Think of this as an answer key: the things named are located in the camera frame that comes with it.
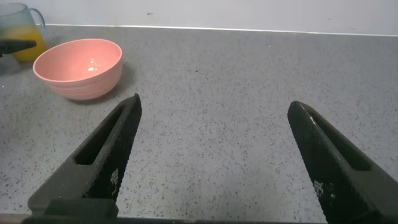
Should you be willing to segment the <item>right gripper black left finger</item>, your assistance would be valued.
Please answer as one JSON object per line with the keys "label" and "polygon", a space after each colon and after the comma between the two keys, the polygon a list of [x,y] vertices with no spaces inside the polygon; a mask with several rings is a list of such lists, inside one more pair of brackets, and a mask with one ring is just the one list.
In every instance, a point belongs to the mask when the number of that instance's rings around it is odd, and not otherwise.
{"label": "right gripper black left finger", "polygon": [[32,214],[59,198],[117,201],[141,115],[138,94],[122,100],[28,199]]}

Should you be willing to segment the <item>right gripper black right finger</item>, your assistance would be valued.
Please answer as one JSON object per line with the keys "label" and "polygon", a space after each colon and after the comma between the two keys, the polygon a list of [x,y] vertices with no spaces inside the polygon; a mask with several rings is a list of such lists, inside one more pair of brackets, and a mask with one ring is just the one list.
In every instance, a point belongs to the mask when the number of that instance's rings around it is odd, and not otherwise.
{"label": "right gripper black right finger", "polygon": [[287,117],[328,223],[397,223],[397,181],[309,105]]}

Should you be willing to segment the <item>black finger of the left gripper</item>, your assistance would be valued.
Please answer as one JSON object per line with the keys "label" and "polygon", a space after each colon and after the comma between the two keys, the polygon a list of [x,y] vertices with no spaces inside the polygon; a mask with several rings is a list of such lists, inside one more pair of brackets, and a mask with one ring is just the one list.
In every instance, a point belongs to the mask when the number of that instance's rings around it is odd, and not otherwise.
{"label": "black finger of the left gripper", "polygon": [[16,40],[16,39],[1,39],[0,40],[0,57],[3,55],[13,54],[21,50],[35,47],[34,40]]}

